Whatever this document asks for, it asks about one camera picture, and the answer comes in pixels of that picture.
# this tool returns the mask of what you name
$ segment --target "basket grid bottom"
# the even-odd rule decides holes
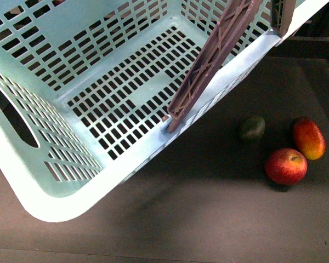
[[[68,101],[115,160],[167,114],[201,48],[175,26],[160,33]]]

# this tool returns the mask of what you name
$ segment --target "light blue basket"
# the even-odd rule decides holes
[[[226,2],[0,1],[0,168],[29,213],[45,221],[84,213],[282,41],[264,1],[185,121],[166,133],[161,117]],[[304,1],[290,31],[326,2]],[[8,107],[35,143],[15,130]]]

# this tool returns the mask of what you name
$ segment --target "red apple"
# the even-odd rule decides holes
[[[307,172],[307,161],[302,153],[283,148],[274,151],[264,165],[267,176],[279,185],[292,186]]]

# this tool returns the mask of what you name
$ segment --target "mango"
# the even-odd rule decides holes
[[[317,160],[323,156],[325,139],[318,125],[308,117],[294,119],[290,126],[297,149],[307,160]]]

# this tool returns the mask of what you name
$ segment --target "green lime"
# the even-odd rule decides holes
[[[253,116],[244,121],[239,128],[239,138],[249,144],[262,138],[265,122],[261,116]]]

